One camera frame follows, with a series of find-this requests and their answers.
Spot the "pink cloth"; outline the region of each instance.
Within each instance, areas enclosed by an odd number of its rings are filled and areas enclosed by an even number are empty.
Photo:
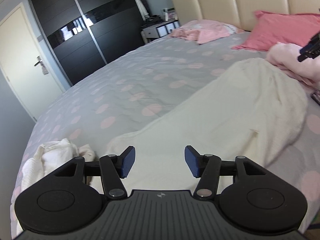
[[[248,39],[233,49],[269,51],[277,42],[305,46],[320,30],[320,14],[276,14],[256,11],[258,19]]]
[[[195,20],[174,29],[170,36],[204,44],[219,38],[228,37],[233,33],[242,32],[244,31],[233,25],[212,20]]]
[[[299,62],[297,57],[301,48],[296,44],[278,42],[268,52],[266,61],[283,70],[289,77],[317,88],[320,81],[320,57]]]

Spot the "pink blanket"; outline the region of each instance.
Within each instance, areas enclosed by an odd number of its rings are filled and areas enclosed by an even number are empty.
[[[233,33],[243,32],[243,30],[230,24],[212,20],[195,20],[174,29],[170,36],[204,44],[219,38],[228,37]]]
[[[296,44],[283,44],[278,42],[269,50],[266,61],[283,70],[288,76],[304,82],[310,87],[318,88],[320,81],[320,57],[315,59],[307,58],[299,62],[302,47]]]

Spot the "drawer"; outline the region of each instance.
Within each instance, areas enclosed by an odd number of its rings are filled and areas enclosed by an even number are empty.
[[[144,32],[146,38],[159,38],[159,34],[158,34],[156,28],[144,29],[143,32]]]

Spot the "pink pillow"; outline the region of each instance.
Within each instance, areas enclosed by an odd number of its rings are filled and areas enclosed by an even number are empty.
[[[212,20],[194,20],[178,29],[174,29],[170,36],[204,44],[219,38],[228,37],[234,33],[242,32],[244,31],[230,24]]]
[[[304,47],[319,30],[320,14],[276,14],[256,11],[258,19],[248,39],[233,49],[269,51],[281,43],[293,43]]]

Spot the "white door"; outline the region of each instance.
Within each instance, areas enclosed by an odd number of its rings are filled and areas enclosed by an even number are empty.
[[[44,75],[41,56],[21,7],[0,25],[0,67],[13,92],[35,120],[62,90],[49,73]]]

